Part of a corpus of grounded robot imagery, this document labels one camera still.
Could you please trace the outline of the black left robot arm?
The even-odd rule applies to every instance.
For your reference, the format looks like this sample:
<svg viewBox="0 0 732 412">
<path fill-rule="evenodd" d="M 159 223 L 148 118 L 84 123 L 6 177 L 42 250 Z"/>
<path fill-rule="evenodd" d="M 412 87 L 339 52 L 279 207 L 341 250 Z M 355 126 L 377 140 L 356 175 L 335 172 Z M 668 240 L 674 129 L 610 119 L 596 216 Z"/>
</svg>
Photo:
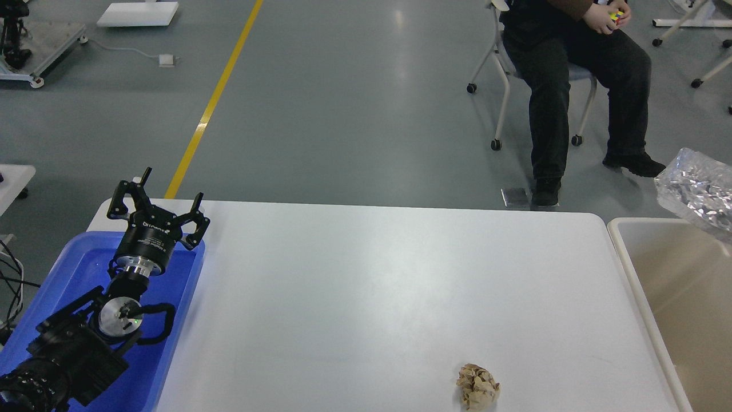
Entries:
<svg viewBox="0 0 732 412">
<path fill-rule="evenodd" d="M 121 180 L 108 219 L 123 233 L 65 246 L 2 351 L 3 411 L 150 410 L 157 402 L 201 271 L 210 219 L 203 193 L 175 213 Z"/>
</svg>

